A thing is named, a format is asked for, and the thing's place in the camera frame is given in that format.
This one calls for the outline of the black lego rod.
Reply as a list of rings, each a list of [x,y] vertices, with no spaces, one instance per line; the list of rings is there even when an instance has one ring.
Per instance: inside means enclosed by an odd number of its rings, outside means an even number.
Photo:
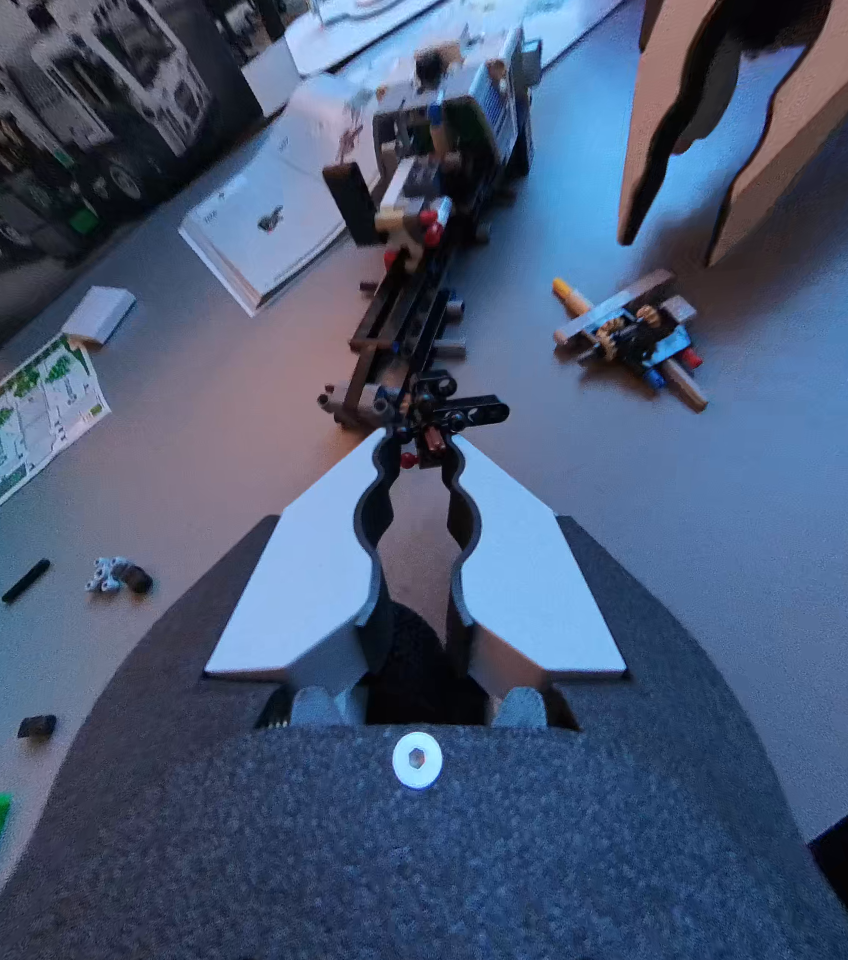
[[[27,570],[0,596],[0,602],[5,605],[15,603],[23,594],[30,590],[51,568],[48,558],[41,558],[34,566]]]

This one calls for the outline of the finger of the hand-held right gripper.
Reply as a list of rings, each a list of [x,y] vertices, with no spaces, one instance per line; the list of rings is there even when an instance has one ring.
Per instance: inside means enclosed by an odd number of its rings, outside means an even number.
[[[622,168],[617,239],[631,246],[704,96],[719,44],[717,1],[646,2]]]
[[[760,227],[847,121],[848,1],[833,1],[816,39],[771,95],[762,134],[721,202],[708,267]]]

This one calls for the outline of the green sticker sheet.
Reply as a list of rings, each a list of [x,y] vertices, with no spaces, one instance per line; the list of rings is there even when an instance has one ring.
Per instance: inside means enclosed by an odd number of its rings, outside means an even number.
[[[0,507],[110,414],[90,354],[65,334],[0,380]]]

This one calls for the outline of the white lego truck model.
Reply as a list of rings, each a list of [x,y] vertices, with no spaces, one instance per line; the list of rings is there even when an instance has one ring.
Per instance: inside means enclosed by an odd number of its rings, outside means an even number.
[[[434,403],[449,398],[452,377],[430,372],[466,353],[445,333],[465,314],[447,274],[460,251],[489,241],[487,207],[530,172],[541,66],[542,43],[520,23],[432,42],[415,53],[410,78],[377,89],[375,190],[355,161],[323,169],[350,238],[381,248],[384,266],[349,340],[350,378],[317,399],[338,426],[396,426],[411,418],[418,387]]]

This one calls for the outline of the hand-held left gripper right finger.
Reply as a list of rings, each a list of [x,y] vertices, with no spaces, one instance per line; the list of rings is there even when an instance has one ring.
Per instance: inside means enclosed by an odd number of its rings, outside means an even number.
[[[625,662],[562,518],[465,438],[443,462],[450,575],[445,649],[454,671],[505,702],[534,693],[546,726],[579,726],[561,684],[618,682]]]

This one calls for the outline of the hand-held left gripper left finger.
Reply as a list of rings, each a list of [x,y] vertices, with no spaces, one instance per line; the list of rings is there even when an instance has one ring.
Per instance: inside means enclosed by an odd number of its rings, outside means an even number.
[[[214,649],[207,679],[325,695],[365,722],[394,648],[396,612],[378,546],[394,520],[401,446],[375,430],[279,515]]]

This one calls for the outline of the lego gear subassembly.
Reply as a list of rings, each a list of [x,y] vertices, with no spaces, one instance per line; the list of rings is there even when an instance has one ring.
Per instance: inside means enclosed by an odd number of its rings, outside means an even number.
[[[688,331],[697,311],[675,292],[676,279],[652,270],[594,303],[555,277],[551,293],[567,316],[553,332],[555,352],[583,368],[617,366],[651,392],[670,389],[694,413],[705,412],[709,401],[694,378],[703,359]]]

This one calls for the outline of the small black lego subassembly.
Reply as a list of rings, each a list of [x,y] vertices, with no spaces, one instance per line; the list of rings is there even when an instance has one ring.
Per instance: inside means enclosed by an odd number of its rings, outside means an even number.
[[[458,396],[458,382],[445,369],[412,374],[392,418],[392,433],[401,448],[401,470],[440,467],[450,438],[477,426],[496,426],[511,414],[495,393]]]

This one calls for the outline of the small white paper pad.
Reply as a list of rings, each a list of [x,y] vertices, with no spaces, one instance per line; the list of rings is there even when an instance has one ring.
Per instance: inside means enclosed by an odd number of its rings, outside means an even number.
[[[72,345],[100,349],[137,304],[126,289],[94,285],[83,295],[61,328]]]

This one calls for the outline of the lego truck set box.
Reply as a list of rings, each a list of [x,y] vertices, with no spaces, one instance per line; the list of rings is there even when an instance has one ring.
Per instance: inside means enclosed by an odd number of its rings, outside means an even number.
[[[0,1],[0,345],[257,125],[235,6]]]

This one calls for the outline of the grey and black lego piece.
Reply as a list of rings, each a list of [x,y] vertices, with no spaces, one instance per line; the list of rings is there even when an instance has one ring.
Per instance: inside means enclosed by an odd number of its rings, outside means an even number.
[[[116,594],[127,589],[131,594],[148,594],[153,577],[137,563],[125,557],[101,557],[94,561],[94,572],[85,590],[94,594]]]

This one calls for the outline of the open lego instruction booklet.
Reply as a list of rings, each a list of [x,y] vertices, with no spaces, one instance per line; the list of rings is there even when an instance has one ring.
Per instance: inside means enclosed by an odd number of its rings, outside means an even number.
[[[306,15],[241,72],[273,130],[244,165],[216,186],[178,228],[234,300],[253,315],[321,256],[345,230],[322,177],[325,166],[358,162],[372,196],[383,188],[370,118],[374,93],[414,73],[430,42],[479,41],[517,24],[542,42],[547,68],[618,2],[397,2],[376,16],[320,27]]]

